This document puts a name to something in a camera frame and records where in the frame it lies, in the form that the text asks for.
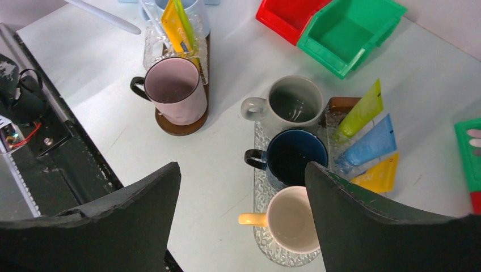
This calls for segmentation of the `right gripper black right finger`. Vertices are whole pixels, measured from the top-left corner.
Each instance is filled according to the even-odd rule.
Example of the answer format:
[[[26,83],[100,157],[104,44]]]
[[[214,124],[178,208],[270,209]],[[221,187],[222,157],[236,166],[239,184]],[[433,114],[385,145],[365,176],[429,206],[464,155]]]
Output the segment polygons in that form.
[[[305,185],[327,271],[479,271],[480,216],[419,210],[309,162]]]

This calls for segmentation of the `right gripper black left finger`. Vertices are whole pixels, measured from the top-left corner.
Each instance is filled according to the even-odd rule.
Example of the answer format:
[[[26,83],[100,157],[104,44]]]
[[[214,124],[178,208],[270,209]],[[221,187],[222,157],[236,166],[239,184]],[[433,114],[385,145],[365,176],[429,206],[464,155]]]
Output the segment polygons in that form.
[[[54,216],[1,222],[2,271],[165,271],[177,162]]]

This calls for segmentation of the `cream yellow mug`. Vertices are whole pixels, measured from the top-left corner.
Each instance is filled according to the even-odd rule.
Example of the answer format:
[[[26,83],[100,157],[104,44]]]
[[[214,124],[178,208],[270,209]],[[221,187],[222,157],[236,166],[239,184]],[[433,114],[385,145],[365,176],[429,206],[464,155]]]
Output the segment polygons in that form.
[[[243,213],[242,225],[265,227],[280,247],[297,254],[320,249],[307,190],[290,186],[277,192],[264,213]]]

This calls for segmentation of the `dark blue mug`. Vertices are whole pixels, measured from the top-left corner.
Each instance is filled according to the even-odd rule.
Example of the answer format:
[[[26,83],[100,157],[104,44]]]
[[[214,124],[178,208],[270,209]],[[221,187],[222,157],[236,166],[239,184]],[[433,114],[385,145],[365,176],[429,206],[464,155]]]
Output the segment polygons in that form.
[[[262,170],[276,191],[289,186],[305,186],[305,167],[309,162],[328,166],[328,152],[324,143],[313,133],[289,129],[278,133],[267,149],[249,149],[244,162]]]

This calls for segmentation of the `grey mug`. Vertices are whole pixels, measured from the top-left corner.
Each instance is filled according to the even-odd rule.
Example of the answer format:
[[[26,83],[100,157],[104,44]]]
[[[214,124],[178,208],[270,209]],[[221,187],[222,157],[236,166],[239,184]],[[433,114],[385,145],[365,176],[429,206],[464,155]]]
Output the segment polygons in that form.
[[[266,98],[246,98],[240,111],[243,118],[273,131],[310,129],[317,125],[323,105],[322,91],[315,83],[290,75],[274,82]]]

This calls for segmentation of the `mauve pink mug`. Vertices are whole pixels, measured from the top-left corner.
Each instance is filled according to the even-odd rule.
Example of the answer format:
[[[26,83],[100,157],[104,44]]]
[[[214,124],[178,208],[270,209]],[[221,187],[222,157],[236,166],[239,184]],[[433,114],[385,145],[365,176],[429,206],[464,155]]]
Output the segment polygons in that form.
[[[165,58],[148,69],[144,77],[135,76],[130,89],[152,102],[170,123],[186,126],[206,112],[208,101],[197,66],[180,57]]]

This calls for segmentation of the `clear acrylic holder rack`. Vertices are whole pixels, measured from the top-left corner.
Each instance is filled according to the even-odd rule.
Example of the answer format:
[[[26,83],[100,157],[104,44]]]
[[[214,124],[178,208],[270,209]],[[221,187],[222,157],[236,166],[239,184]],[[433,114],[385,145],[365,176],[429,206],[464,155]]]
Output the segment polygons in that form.
[[[202,83],[207,85],[209,83],[209,54],[208,43],[203,33],[204,27],[202,24],[202,18],[199,14],[188,14],[187,16],[194,30],[193,52],[176,52],[173,49],[168,37],[166,35],[160,35],[152,23],[148,22],[145,32],[145,45],[142,65],[145,70],[148,70],[153,64],[166,58],[185,58],[197,66],[197,69],[200,72]]]

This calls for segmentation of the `light blue toothbrush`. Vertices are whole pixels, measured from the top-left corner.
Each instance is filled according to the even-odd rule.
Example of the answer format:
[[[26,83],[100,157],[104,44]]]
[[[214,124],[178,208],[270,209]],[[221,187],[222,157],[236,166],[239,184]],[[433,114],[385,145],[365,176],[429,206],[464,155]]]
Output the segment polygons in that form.
[[[84,1],[81,1],[81,0],[65,0],[65,2],[71,4],[71,5],[74,5],[75,7],[77,8],[80,8],[82,10],[85,10],[87,11],[88,13],[98,17],[98,18],[101,18],[109,23],[111,23],[112,25],[124,30],[124,31],[127,31],[129,33],[132,33],[134,35],[140,35],[141,34],[141,30],[135,26],[134,24],[130,23],[130,22],[127,22],[126,20],[114,15],[114,14],[111,14],[109,12],[106,12],[96,6],[93,6],[89,3],[86,3]]]

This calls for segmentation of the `light blue mug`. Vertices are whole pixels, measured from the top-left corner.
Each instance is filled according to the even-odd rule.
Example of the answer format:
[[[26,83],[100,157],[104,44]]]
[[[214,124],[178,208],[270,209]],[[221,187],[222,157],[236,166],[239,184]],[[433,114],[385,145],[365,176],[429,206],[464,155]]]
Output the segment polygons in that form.
[[[157,20],[160,20],[168,1],[144,1],[144,4],[152,13],[152,15],[156,16]],[[203,25],[203,32],[204,36],[208,37],[210,35],[210,21],[207,14],[206,7],[204,5],[204,1],[202,0],[182,0],[182,5],[187,13],[190,14],[197,14],[200,16]]]

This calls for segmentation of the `brown ended acrylic rack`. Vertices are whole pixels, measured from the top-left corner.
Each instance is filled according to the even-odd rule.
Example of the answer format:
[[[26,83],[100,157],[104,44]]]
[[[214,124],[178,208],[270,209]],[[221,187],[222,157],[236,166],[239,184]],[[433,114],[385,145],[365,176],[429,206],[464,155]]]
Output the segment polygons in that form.
[[[355,104],[360,100],[359,97],[332,97],[326,104],[320,118],[320,127],[318,136],[324,142],[328,152],[328,169],[343,177],[351,180],[354,177],[363,174],[369,168],[377,165],[381,160],[375,158],[361,166],[352,166],[348,173],[342,172],[341,165],[336,159],[352,144],[358,141],[375,125],[374,121],[368,122],[357,134],[348,138],[337,130],[340,123],[345,119],[346,115],[352,110]]]

